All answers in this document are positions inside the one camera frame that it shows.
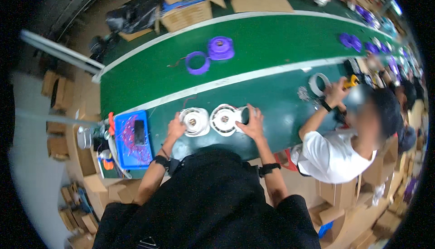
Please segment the black plastic bag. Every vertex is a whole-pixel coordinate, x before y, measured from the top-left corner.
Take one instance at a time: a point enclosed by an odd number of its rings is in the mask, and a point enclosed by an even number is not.
[[[122,7],[106,14],[106,23],[112,32],[132,34],[154,25],[156,8],[163,0],[130,0]]]

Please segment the fluorescent light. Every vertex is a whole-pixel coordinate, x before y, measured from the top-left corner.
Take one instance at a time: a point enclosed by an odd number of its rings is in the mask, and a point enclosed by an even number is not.
[[[393,7],[394,11],[400,16],[402,15],[402,9],[397,4],[396,0],[391,0],[391,6]]]

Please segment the yellow glue gun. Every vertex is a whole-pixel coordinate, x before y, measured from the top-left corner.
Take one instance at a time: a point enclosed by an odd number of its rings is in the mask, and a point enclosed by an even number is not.
[[[343,84],[343,88],[348,89],[351,87],[355,87],[358,84],[359,84],[359,80],[356,77],[356,75],[351,75],[351,79],[345,81],[345,83]]]

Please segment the white t-shirt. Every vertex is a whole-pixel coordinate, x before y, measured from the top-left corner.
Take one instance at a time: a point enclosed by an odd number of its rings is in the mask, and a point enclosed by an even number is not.
[[[310,175],[325,183],[346,183],[360,175],[372,164],[372,159],[361,157],[351,145],[351,138],[356,135],[355,129],[337,130],[322,136],[317,131],[305,135],[302,147],[294,148],[295,156],[301,173]]]

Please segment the smartphone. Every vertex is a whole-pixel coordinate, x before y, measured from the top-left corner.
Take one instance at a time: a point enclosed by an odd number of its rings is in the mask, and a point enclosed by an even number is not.
[[[144,121],[134,121],[134,145],[145,145]]]

